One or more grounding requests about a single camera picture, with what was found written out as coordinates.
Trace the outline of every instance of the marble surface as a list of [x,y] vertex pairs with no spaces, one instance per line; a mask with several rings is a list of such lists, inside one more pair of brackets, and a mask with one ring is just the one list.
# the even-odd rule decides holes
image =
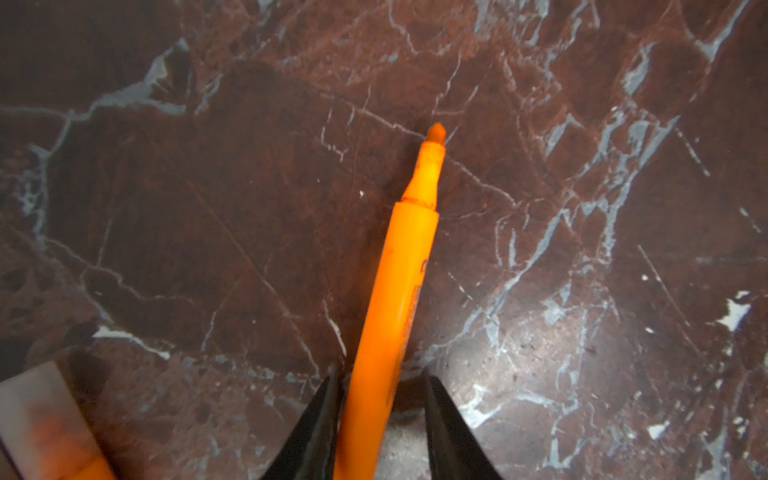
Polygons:
[[2,375],[121,478],[258,478],[349,370],[429,125],[418,375],[505,478],[768,478],[768,2],[8,0]]

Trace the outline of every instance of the scratch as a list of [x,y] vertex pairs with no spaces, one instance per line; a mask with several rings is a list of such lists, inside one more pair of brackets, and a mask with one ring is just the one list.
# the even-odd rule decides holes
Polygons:
[[326,118],[326,124],[323,125],[323,129],[320,131],[320,144],[323,145],[326,150],[333,152],[336,155],[339,155],[339,162],[344,161],[344,154],[349,150],[349,148],[345,148],[343,151],[339,150],[339,148],[336,147],[334,144],[328,144],[326,143],[326,128],[328,127],[328,124],[331,122],[331,117],[333,116],[333,107],[328,110],[328,118]]
[[461,293],[464,293],[464,295],[465,295],[467,298],[469,298],[471,301],[473,301],[473,302],[475,301],[475,299],[474,299],[474,298],[472,298],[472,295],[470,295],[469,293],[467,293],[467,291],[466,291],[466,290],[464,290],[464,287],[463,287],[463,286],[462,286],[462,285],[461,285],[461,284],[458,282],[458,280],[456,279],[456,277],[455,277],[455,276],[453,276],[453,274],[452,274],[451,272],[448,272],[448,276],[450,276],[450,277],[451,277],[451,280],[453,280],[454,282],[456,282],[456,286],[458,287],[458,289],[459,289],[459,291],[460,291]]
[[387,0],[387,6],[389,7],[389,24],[397,31],[400,32],[402,36],[406,38],[406,43],[408,44],[408,48],[410,48],[411,53],[418,54],[415,48],[413,48],[413,43],[411,43],[411,34],[408,33],[408,30],[406,30],[405,27],[402,25],[395,23],[395,19],[392,16],[392,0]]
[[468,214],[459,215],[457,217],[440,217],[440,221],[442,222],[450,222],[454,220],[464,220],[467,218],[472,217],[484,217],[485,215],[489,214],[490,210],[484,210],[482,212],[469,212]]
[[306,345],[306,342],[304,341],[304,335],[301,334],[299,327],[296,326],[292,319],[290,320],[290,325],[293,327],[293,331],[296,332],[296,338],[299,340],[301,349],[304,350],[307,359],[309,359],[310,363],[312,363],[312,366],[315,368],[315,374],[312,378],[320,380],[320,367],[317,365],[317,362],[315,362],[315,357],[312,356],[312,350],[310,350],[310,348]]
[[114,217],[110,218],[107,222],[107,227],[104,229],[104,239],[101,241],[101,248],[98,249],[98,259],[96,260],[96,265],[101,266],[102,261],[104,260],[104,251],[107,249],[107,242],[109,241],[109,232],[112,230],[112,220],[114,220]]
[[458,125],[456,125],[456,127],[455,127],[455,128],[452,130],[452,131],[451,131],[451,134],[450,134],[450,135],[448,136],[448,138],[445,140],[445,144],[446,144],[446,145],[447,145],[447,144],[449,144],[449,143],[451,142],[451,139],[453,138],[453,136],[454,136],[454,135],[456,134],[456,132],[458,131],[458,127],[459,127],[459,126],[458,126]]
[[264,268],[262,269],[262,274],[264,276],[267,275],[267,273],[270,271],[270,263],[272,263],[272,259],[275,256],[275,252],[277,250],[280,250],[280,248],[273,249],[269,255],[266,256],[266,262],[264,262]]
[[435,112],[437,111],[437,107],[440,104],[440,101],[448,94],[449,91],[451,91],[451,83],[453,82],[453,79],[455,78],[456,74],[458,73],[459,67],[462,66],[462,53],[459,50],[456,57],[458,58],[456,62],[456,68],[453,69],[453,73],[451,73],[451,76],[448,78],[448,81],[445,83],[445,90],[438,93],[435,97],[435,106],[432,107],[432,116],[435,116]]
[[134,297],[136,297],[138,300],[141,300],[142,302],[147,302],[147,301],[150,301],[150,300],[181,300],[183,302],[189,303],[191,306],[195,307],[199,311],[201,311],[201,312],[203,311],[203,309],[200,308],[200,306],[197,305],[197,303],[194,300],[192,300],[191,298],[185,297],[185,296],[181,296],[181,295],[161,295],[161,294],[152,295],[152,296],[144,295],[143,293],[141,293],[138,290],[136,290],[135,288],[133,288],[131,285],[128,285],[127,283],[125,283],[125,278],[123,278],[123,276],[120,275],[118,272],[115,272],[114,270],[108,269],[108,268],[103,267],[103,266],[95,266],[95,265],[93,265],[92,263],[88,262],[85,258],[83,258],[80,255],[76,254],[69,247],[69,245],[67,245],[65,243],[62,243],[62,242],[60,242],[58,240],[52,239],[52,238],[46,239],[45,242],[46,243],[52,243],[52,244],[62,248],[64,251],[67,252],[67,254],[70,257],[72,257],[72,258],[76,259],[77,261],[79,261],[80,263],[82,263],[85,266],[86,270],[87,269],[96,270],[97,272],[106,273],[107,275],[112,276],[113,278],[115,278],[115,280],[117,281],[118,286],[120,288],[126,289]]
[[269,392],[264,393],[262,400],[267,406],[269,406],[275,412],[275,414],[280,419],[280,421],[285,423],[286,420],[284,419],[283,414],[280,413],[280,410],[278,410],[277,407],[275,406],[275,395],[271,390]]
[[[371,87],[373,86],[372,83],[368,83],[368,95],[366,96],[366,101],[362,103],[362,109],[367,110],[368,109],[368,102],[371,100]],[[351,111],[349,113],[349,120],[346,121],[346,126],[350,126],[352,124],[352,120],[355,119],[355,110],[356,107],[352,107]]]
[[433,115],[434,114],[436,114],[436,115],[446,115],[446,116],[449,116],[449,117],[456,116],[456,115],[463,115],[465,110],[466,110],[466,108],[469,106],[470,102],[472,102],[472,99],[474,99],[475,95],[477,95],[478,90],[480,90],[480,85],[476,85],[475,88],[472,89],[472,93],[469,94],[469,97],[467,97],[467,99],[464,101],[464,105],[462,106],[461,110],[455,110],[455,111],[453,111],[453,110],[437,110],[437,111],[434,111]]
[[501,188],[496,187],[491,184],[487,184],[484,181],[480,180],[480,178],[473,174],[471,170],[469,170],[462,162],[458,160],[454,160],[452,157],[446,155],[445,159],[454,164],[455,166],[459,167],[465,174],[467,174],[477,185],[479,185],[482,188],[485,188],[487,190],[491,190],[496,192],[497,194],[502,195],[504,198],[509,200],[509,203],[512,204],[514,208],[517,208],[520,206],[520,203],[516,201],[514,198],[512,198],[512,195],[508,194],[507,192],[503,191]]
[[329,98],[329,99],[332,99],[332,100],[340,101],[340,102],[344,103],[345,105],[348,105],[349,107],[355,109],[355,111],[359,112],[360,114],[363,114],[363,115],[367,116],[368,118],[372,118],[373,120],[378,121],[380,124],[383,124],[383,125],[385,125],[386,127],[390,128],[392,130],[401,131],[404,134],[412,135],[412,136],[418,137],[418,138],[420,138],[422,140],[426,139],[425,135],[422,135],[419,132],[415,132],[413,130],[409,130],[408,128],[403,127],[401,124],[392,123],[390,121],[387,121],[384,117],[373,113],[372,111],[368,110],[368,108],[366,108],[365,106],[364,107],[358,107],[354,102],[351,102],[351,101],[349,101],[349,100],[347,100],[345,98],[337,97],[335,95],[331,95],[331,94],[327,94],[327,93],[321,93],[320,96],[323,97],[323,98]]
[[[34,251],[39,261],[54,263],[59,269],[59,271],[63,271],[63,270],[68,271],[68,269],[64,266],[64,264],[58,258],[48,257],[44,255],[42,252],[45,250],[45,248],[35,249],[35,247],[39,247],[36,241],[30,239],[25,234],[18,231],[13,225],[11,225],[8,222],[8,220],[5,218],[2,212],[0,212],[0,223],[2,224],[2,226],[7,228],[17,240],[23,242],[27,247],[31,249],[31,251]],[[109,323],[112,323],[113,325],[115,324],[115,321],[112,319],[112,316],[110,315],[110,313],[107,310],[105,310],[104,307],[99,302],[94,300],[94,298],[83,287],[82,282],[75,283],[74,286],[83,295],[83,297],[98,311],[100,318],[102,318],[103,320]]]
[[323,299],[323,312],[326,314],[326,320],[328,321],[328,324],[330,325],[333,332],[336,334],[336,339],[339,340],[339,346],[341,346],[341,352],[344,355],[344,358],[346,358],[346,345],[344,345],[344,340],[341,337],[341,329],[339,328],[339,325],[337,325],[336,322],[334,322],[331,318],[331,315],[328,312],[328,303],[326,302],[326,299]]
[[501,255],[501,253],[498,250],[498,235],[501,232],[502,228],[504,228],[504,226],[506,225],[505,221],[509,217],[510,217],[510,215],[507,215],[505,217],[502,217],[502,218],[496,220],[496,227],[493,229],[494,238],[495,238],[495,241],[493,243],[494,244],[493,247],[494,247],[494,251],[495,251],[494,253],[496,254],[496,264],[498,265],[499,268],[504,268],[504,261],[502,260],[502,255]]
[[731,263],[735,265],[747,265],[750,263],[768,263],[768,257],[696,257],[696,263],[700,265],[710,266],[715,262],[718,263]]
[[750,222],[750,226],[752,227],[752,230],[755,230],[757,233],[762,233],[763,230],[757,226],[757,223],[755,223],[755,220],[752,218],[750,213],[746,211],[744,207],[739,207],[739,213],[742,217],[746,218],[748,222]]
[[232,292],[235,291],[237,288],[237,284],[240,283],[240,279],[236,280],[235,283],[232,284],[232,287],[230,287],[230,291],[227,292],[227,295],[221,300],[221,303],[219,304],[219,308],[217,308],[211,315],[210,315],[210,325],[208,326],[208,331],[205,334],[205,338],[203,338],[203,343],[200,345],[200,351],[205,352],[205,348],[208,345],[208,341],[210,340],[210,336],[214,333],[214,327],[216,326],[216,315],[219,314],[221,309],[224,308],[224,305],[227,303],[227,301],[232,296]]
[[680,315],[680,318],[683,319],[686,325],[690,326],[690,323],[688,323],[688,318],[686,318],[685,314],[683,314],[683,311],[680,310],[680,307],[677,305],[677,302],[675,302],[674,298],[672,298],[672,294],[667,289],[667,285],[661,279],[661,276],[656,270],[656,267],[650,262],[650,258],[648,258],[648,255],[646,255],[645,250],[643,250],[643,247],[641,247],[640,245],[637,245],[637,249],[640,251],[640,254],[643,256],[646,263],[648,263],[650,270],[654,273],[654,277],[656,278],[656,281],[661,285],[661,288],[664,290],[664,293],[667,294],[667,298],[669,298],[670,301],[672,302],[672,305],[674,306],[674,309],[677,311],[677,313]]
[[[304,2],[302,6],[294,12],[294,15],[297,15],[299,12],[301,12],[303,9],[305,9],[308,5],[311,5],[311,4],[312,2]],[[318,41],[316,44],[312,45],[305,51],[301,51],[297,53],[296,55],[283,58],[282,60],[280,60],[279,64],[283,66],[291,65],[298,62],[299,60],[301,60],[302,58],[308,55],[311,55],[315,52],[322,50],[329,44],[332,44],[333,42],[337,41],[339,38],[343,37],[350,31],[352,31],[355,27],[357,27],[357,25],[359,25],[361,20],[363,20],[366,17],[369,17],[370,15],[377,13],[379,10],[383,8],[383,6],[384,5],[382,4],[382,5],[376,6],[375,8],[371,8],[370,10],[366,10],[365,12],[355,17],[347,26],[345,26],[341,30],[338,30],[338,32],[335,35],[326,37],[322,41]],[[285,24],[287,24],[289,20],[284,21],[283,26],[285,26]]]
[[225,222],[219,213],[216,211],[213,206],[208,202],[208,200],[205,198],[205,196],[200,192],[200,189],[197,188],[197,185],[192,181],[189,180],[184,173],[181,171],[181,169],[176,165],[176,162],[171,160],[171,158],[165,153],[165,151],[162,149],[160,145],[157,144],[157,142],[144,130],[141,130],[141,133],[144,134],[144,136],[147,138],[147,140],[155,147],[160,157],[170,165],[171,168],[176,172],[176,175],[179,176],[179,178],[187,185],[187,188],[189,188],[192,191],[192,194],[197,198],[197,201],[200,203],[202,208],[205,209],[206,212],[210,215],[211,219],[215,221],[221,230],[224,232],[224,234],[229,237],[232,244],[237,248],[237,251],[240,253],[240,255],[243,256],[245,261],[248,263],[248,266],[250,267],[251,271],[253,271],[253,275],[255,275],[259,281],[266,287],[267,290],[270,291],[272,294],[272,297],[275,299],[275,302],[277,303],[277,306],[280,308],[280,312],[283,315],[283,318],[288,319],[299,319],[301,318],[300,315],[294,315],[291,313],[291,311],[288,309],[286,304],[283,302],[283,299],[280,297],[280,295],[277,293],[277,290],[275,287],[270,283],[269,280],[266,279],[266,277],[261,273],[261,270],[256,266],[256,261],[253,260],[253,257],[245,250],[243,247],[243,244],[237,239],[237,236],[234,234],[230,226]]
[[710,177],[710,171],[707,169],[707,167],[704,166],[704,162],[701,161],[698,155],[696,155],[696,151],[693,147],[690,146],[690,143],[688,143],[688,140],[686,140],[685,136],[683,135],[683,132],[680,131],[679,128],[675,127],[674,129],[675,133],[677,134],[678,138],[680,138],[683,141],[683,145],[685,145],[685,148],[688,150],[688,154],[690,154],[690,157],[694,159],[694,162],[696,162],[696,165],[701,168],[701,171],[704,173],[705,177]]

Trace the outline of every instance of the white speck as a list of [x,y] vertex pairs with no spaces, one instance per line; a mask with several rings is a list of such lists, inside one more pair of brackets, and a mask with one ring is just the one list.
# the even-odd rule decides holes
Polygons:
[[717,320],[717,322],[725,325],[731,332],[735,332],[739,328],[741,320],[744,319],[752,306],[750,304],[741,305],[731,299],[727,299],[727,305],[728,313],[723,318]]
[[137,345],[139,345],[141,348],[147,350],[148,352],[152,352],[156,354],[157,356],[161,357],[162,359],[168,360],[170,358],[169,352],[164,352],[163,350],[153,349],[144,341],[128,332],[123,332],[120,330],[110,330],[106,326],[100,325],[98,327],[98,330],[96,333],[93,334],[92,338],[95,339],[126,339],[129,340]]
[[657,425],[651,425],[650,427],[648,427],[648,435],[650,435],[650,437],[653,440],[658,440],[662,436],[662,434],[664,434],[664,430],[666,430],[669,425],[670,425],[669,420],[667,420],[664,423],[659,423]]

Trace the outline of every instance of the highlighter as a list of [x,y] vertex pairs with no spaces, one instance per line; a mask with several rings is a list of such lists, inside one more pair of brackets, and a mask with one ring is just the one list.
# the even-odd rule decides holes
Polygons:
[[389,220],[336,443],[334,480],[373,480],[437,223],[445,129],[435,124]]

